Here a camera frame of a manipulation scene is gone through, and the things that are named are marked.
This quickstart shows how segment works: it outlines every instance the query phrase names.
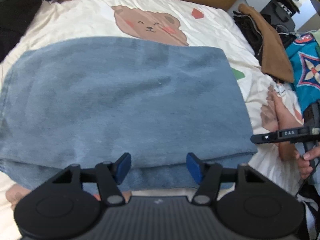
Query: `brown cloth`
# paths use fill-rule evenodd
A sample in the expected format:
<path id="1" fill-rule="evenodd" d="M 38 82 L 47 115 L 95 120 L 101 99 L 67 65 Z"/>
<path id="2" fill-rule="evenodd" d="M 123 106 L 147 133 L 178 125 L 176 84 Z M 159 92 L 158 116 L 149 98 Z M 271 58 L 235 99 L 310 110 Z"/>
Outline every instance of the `brown cloth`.
<path id="1" fill-rule="evenodd" d="M 239 5 L 239 11 L 250 15 L 263 36 L 261 70 L 280 80 L 293 83 L 293 70 L 279 34 L 253 7 Z"/>

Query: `metal screw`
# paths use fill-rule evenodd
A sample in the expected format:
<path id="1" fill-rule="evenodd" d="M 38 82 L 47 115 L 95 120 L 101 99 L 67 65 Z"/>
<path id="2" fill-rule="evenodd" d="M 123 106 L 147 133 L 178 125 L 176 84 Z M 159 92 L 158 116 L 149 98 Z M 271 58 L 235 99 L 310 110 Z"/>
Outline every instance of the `metal screw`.
<path id="1" fill-rule="evenodd" d="M 112 195 L 107 198 L 107 201 L 112 205 L 120 204 L 122 202 L 122 197 L 119 195 Z"/>
<path id="2" fill-rule="evenodd" d="M 204 204 L 209 203 L 210 198 L 206 195 L 198 195 L 198 196 L 195 196 L 194 201 L 197 204 L 204 205 Z"/>

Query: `black handle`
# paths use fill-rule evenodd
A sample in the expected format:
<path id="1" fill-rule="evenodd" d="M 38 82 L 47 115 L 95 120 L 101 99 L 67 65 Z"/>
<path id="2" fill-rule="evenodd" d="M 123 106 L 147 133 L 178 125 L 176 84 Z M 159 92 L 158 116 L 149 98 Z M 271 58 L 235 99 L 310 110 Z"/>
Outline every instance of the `black handle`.
<path id="1" fill-rule="evenodd" d="M 288 17 L 284 17 L 283 19 L 280 17 L 280 15 L 277 13 L 277 10 L 276 10 L 277 9 L 277 5 L 274 2 L 271 4 L 271 7 L 272 7 L 272 10 L 273 10 L 273 13 L 276 15 L 276 17 L 278 17 L 278 19 L 280 21 L 282 21 L 283 23 L 286 23 L 286 22 L 289 21 Z"/>

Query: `circular pad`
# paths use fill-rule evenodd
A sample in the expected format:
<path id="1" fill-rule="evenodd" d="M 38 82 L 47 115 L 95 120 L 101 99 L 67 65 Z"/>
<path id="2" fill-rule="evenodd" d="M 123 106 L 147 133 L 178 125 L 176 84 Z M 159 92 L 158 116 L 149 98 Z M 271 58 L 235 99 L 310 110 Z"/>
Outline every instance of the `circular pad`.
<path id="1" fill-rule="evenodd" d="M 287 193 L 233 191 L 217 203 L 220 221 L 230 230 L 255 239 L 277 239 L 294 233 L 302 206 Z"/>
<path id="2" fill-rule="evenodd" d="M 15 208 L 19 230 L 35 239 L 73 238 L 88 230 L 100 203 L 87 192 L 31 192 Z"/>

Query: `pink cheek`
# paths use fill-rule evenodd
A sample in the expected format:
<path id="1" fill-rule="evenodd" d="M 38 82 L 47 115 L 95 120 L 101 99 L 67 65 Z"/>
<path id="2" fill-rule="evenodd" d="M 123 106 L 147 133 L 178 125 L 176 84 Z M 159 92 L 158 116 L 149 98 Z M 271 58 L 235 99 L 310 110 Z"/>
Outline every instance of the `pink cheek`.
<path id="1" fill-rule="evenodd" d="M 133 28 L 133 27 L 134 27 L 133 22 L 128 21 L 128 20 L 125 20 L 125 22 L 126 22 L 126 23 L 127 23 L 127 25 L 129 25 L 131 28 Z"/>
<path id="2" fill-rule="evenodd" d="M 163 27 L 162 28 L 165 32 L 170 33 L 170 34 L 175 34 L 176 31 L 170 27 Z"/>

